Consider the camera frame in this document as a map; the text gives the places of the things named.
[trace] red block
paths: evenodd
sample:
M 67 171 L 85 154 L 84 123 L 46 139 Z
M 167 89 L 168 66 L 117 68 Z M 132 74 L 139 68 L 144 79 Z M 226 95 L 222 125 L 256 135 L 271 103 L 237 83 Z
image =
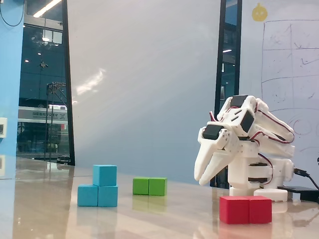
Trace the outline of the red block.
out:
M 272 200 L 263 196 L 248 196 L 249 200 L 249 222 L 252 224 L 271 223 Z
M 219 219 L 227 224 L 249 224 L 249 199 L 234 196 L 220 197 Z

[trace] black frame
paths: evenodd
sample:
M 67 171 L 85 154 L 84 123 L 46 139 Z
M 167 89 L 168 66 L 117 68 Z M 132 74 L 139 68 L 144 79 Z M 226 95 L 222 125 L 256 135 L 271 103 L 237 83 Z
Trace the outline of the black frame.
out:
M 239 77 L 240 77 L 240 51 L 241 51 L 241 22 L 242 22 L 242 7 L 243 0 L 237 0 L 237 25 L 236 25 L 236 59 L 235 59 L 235 84 L 234 95 L 239 94 Z M 226 0 L 221 0 L 220 7 L 220 22 L 219 22 L 219 40 L 218 40 L 218 59 L 217 59 L 217 74 L 216 74 L 216 92 L 215 92 L 215 108 L 214 114 L 218 115 L 220 109 L 220 91 L 221 91 L 221 77 L 222 77 L 222 64 L 223 64 L 223 44 L 224 44 L 224 32 L 226 29 L 234 29 L 234 26 L 225 22 L 226 17 Z M 229 188 L 227 181 L 228 170 L 223 172 L 224 188 Z M 215 184 L 216 177 L 210 180 L 211 187 L 218 187 Z
M 70 69 L 69 23 L 68 23 L 67 0 L 62 1 L 62 18 L 63 18 L 63 41 L 64 41 L 64 45 L 65 45 L 65 51 L 64 51 L 65 61 L 64 62 L 65 62 L 66 98 L 67 98 L 67 108 L 68 108 L 70 165 L 75 166 L 72 90 L 71 90 L 71 69 Z
M 223 67 L 225 19 L 226 19 L 226 0 L 221 0 L 220 1 L 220 17 L 219 17 L 219 38 L 218 38 L 218 53 L 217 53 L 217 73 L 216 73 L 214 115 L 218 114 L 219 105 L 220 105 L 220 87 L 221 87 L 221 76 L 222 76 L 222 67 Z

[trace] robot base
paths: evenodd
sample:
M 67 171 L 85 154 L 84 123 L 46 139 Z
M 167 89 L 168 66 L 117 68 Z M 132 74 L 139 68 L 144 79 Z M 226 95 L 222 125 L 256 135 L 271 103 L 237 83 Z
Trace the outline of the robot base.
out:
M 288 199 L 288 191 L 282 189 L 258 189 L 254 192 L 254 196 L 264 196 L 275 202 L 286 202 Z
M 253 189 L 238 189 L 238 188 L 233 188 L 233 187 L 230 187 L 229 189 L 229 195 L 230 196 L 253 196 L 254 195 L 254 191 L 256 189 L 253 188 Z

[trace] cable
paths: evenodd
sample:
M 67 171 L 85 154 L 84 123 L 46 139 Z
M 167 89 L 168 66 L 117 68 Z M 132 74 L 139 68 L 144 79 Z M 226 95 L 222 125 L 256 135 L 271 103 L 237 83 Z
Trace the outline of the cable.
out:
M 231 109 L 238 109 L 238 107 L 237 107 L 237 106 L 232 106 L 232 107 L 228 108 L 228 110 L 226 110 L 225 113 L 228 113 Z M 221 118 L 220 120 L 216 120 L 215 117 L 214 117 L 213 111 L 210 111 L 210 112 L 209 112 L 210 121 L 212 121 L 212 122 L 223 122 L 223 120 L 224 120 L 224 114 L 223 114 L 223 116 L 222 116 L 222 118 Z
M 271 161 L 270 161 L 268 158 L 266 158 L 265 156 L 263 156 L 261 153 L 258 153 L 258 155 L 259 155 L 260 157 L 262 157 L 263 159 L 265 159 L 265 160 L 270 164 L 270 166 L 271 166 L 271 169 L 272 169 L 271 178 L 270 178 L 270 180 L 269 180 L 267 183 L 264 183 L 263 185 L 270 184 L 270 182 L 273 180 L 273 177 L 274 177 L 274 166 L 273 166 L 273 164 L 271 163 Z
M 18 23 L 17 25 L 11 25 L 11 24 L 7 23 L 7 21 L 4 19 L 4 17 L 2 16 L 2 12 L 1 12 L 1 3 L 0 3 L 0 16 L 1 16 L 2 20 L 3 20 L 8 26 L 12 26 L 12 27 L 19 26 L 20 23 L 22 22 L 22 19 L 23 19 L 23 16 L 24 16 L 24 0 L 23 0 L 22 16 L 21 16 L 21 19 L 20 19 L 20 21 L 19 21 L 19 23 Z
M 298 169 L 298 168 L 295 168 L 295 169 L 294 169 L 294 173 L 297 174 L 297 175 L 299 175 L 299 176 L 309 178 L 309 179 L 312 181 L 312 183 L 314 184 L 314 186 L 319 190 L 319 186 L 317 185 L 317 183 L 315 183 L 315 181 L 314 181 L 313 178 L 310 176 L 310 174 L 307 173 L 307 171 L 301 170 L 301 169 Z
M 268 119 L 270 119 L 271 121 L 275 122 L 276 124 L 279 124 L 281 127 L 283 127 L 284 129 L 286 129 L 288 132 L 292 133 L 292 134 L 293 134 L 293 140 L 290 141 L 290 143 L 292 143 L 292 142 L 295 140 L 295 134 L 294 134 L 293 132 L 291 132 L 286 126 L 284 126 L 282 123 L 280 123 L 280 122 L 274 120 L 274 119 L 271 118 L 269 115 L 267 115 L 265 112 L 263 112 L 263 111 L 261 111 L 261 110 L 258 109 L 258 102 L 256 102 L 256 106 L 255 106 L 255 111 L 254 111 L 254 112 L 255 112 L 255 113 L 256 113 L 256 112 L 262 113 L 262 114 L 263 114 L 264 116 L 266 116 Z

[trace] blue cube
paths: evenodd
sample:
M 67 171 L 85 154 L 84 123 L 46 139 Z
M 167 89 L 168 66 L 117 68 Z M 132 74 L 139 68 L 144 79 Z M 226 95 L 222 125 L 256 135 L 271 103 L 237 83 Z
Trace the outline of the blue cube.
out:
M 99 187 L 99 207 L 118 206 L 118 186 Z
M 78 187 L 78 206 L 97 207 L 98 187 L 95 185 L 80 185 Z
M 114 165 L 93 165 L 93 184 L 99 187 L 116 186 L 116 171 Z

